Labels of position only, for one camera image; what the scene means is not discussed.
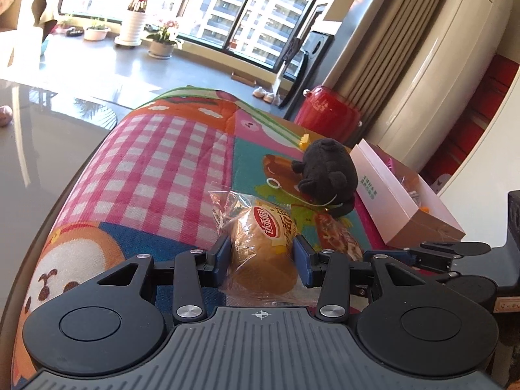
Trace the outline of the round bun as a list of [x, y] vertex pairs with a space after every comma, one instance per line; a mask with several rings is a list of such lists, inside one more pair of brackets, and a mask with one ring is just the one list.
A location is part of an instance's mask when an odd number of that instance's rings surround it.
[[210, 193], [219, 232], [231, 239], [231, 261], [223, 291], [244, 302], [283, 300], [299, 273], [293, 261], [298, 228], [277, 205], [234, 191]]

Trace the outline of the red snack packet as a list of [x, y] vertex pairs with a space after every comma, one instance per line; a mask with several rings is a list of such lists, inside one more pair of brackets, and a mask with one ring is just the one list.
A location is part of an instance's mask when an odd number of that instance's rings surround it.
[[316, 213], [314, 221], [320, 245], [323, 249], [332, 249], [349, 256], [354, 262], [360, 262], [363, 252], [358, 241], [351, 235], [342, 221], [335, 220], [326, 213]]

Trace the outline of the pink cardboard box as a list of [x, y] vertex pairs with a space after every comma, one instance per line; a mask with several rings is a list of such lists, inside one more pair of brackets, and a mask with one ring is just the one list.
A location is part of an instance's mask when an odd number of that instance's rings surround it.
[[[416, 247], [425, 241], [457, 242], [465, 236], [441, 199], [411, 168], [395, 159], [393, 173], [385, 164], [393, 157], [366, 140], [356, 144], [350, 156], [359, 178], [357, 194], [384, 244]], [[430, 212], [421, 211], [421, 205]]]

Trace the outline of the white door panel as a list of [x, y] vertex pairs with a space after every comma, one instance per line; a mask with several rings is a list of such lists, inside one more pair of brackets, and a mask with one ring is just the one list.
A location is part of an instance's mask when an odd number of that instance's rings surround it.
[[439, 193], [468, 241], [506, 241], [508, 193], [519, 189], [519, 77], [466, 160]]

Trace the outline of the black plush toy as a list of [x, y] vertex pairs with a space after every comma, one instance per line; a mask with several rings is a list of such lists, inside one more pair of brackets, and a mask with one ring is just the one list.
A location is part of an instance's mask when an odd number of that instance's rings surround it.
[[292, 161], [292, 171], [301, 175], [298, 189], [328, 208], [333, 218], [353, 211], [359, 183], [357, 171], [343, 144], [332, 138], [314, 141], [303, 153], [301, 161]]

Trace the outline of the colourful cartoon play mat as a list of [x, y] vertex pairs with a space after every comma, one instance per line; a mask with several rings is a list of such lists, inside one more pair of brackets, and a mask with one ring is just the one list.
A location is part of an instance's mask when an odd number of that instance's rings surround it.
[[[217, 237], [210, 193], [234, 189], [287, 205], [316, 249], [326, 213], [291, 168], [304, 131], [222, 91], [179, 88], [128, 114], [72, 189], [41, 250], [20, 316], [137, 254], [155, 262]], [[357, 202], [341, 219], [361, 250], [379, 241]]]

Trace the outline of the red round stool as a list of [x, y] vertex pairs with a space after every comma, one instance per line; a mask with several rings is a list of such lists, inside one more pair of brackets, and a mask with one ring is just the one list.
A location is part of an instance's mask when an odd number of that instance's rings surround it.
[[304, 101], [294, 123], [345, 144], [359, 127], [361, 113], [353, 103], [323, 85], [303, 91]]

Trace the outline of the pink slippers on floor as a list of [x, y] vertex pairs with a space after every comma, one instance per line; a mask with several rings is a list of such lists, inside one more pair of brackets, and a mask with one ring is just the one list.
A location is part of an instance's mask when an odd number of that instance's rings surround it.
[[278, 106], [280, 104], [280, 96], [277, 93], [268, 92], [261, 86], [256, 87], [252, 95], [270, 105]]

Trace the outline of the white standing air conditioner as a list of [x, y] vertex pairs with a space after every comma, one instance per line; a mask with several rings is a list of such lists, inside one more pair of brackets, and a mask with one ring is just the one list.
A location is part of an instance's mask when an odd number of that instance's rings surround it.
[[514, 0], [442, 0], [405, 75], [365, 136], [418, 172], [482, 80]]

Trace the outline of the beige striped curtain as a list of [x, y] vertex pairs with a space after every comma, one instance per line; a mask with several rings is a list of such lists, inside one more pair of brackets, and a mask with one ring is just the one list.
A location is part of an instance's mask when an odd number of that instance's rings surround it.
[[350, 10], [321, 64], [319, 81], [360, 112], [363, 125], [382, 108], [440, 0], [369, 0]]

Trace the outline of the low white planter dish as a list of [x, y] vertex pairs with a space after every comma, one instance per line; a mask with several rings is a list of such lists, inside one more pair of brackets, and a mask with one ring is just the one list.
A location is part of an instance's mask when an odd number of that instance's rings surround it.
[[107, 26], [90, 26], [84, 31], [85, 41], [103, 41], [111, 29]]

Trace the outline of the tall plant in white pot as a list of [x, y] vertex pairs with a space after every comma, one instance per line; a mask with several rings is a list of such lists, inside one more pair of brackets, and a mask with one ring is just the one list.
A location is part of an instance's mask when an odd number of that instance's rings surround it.
[[141, 45], [140, 35], [145, 27], [145, 12], [148, 0], [131, 0], [120, 32], [115, 37], [116, 47], [137, 47]]

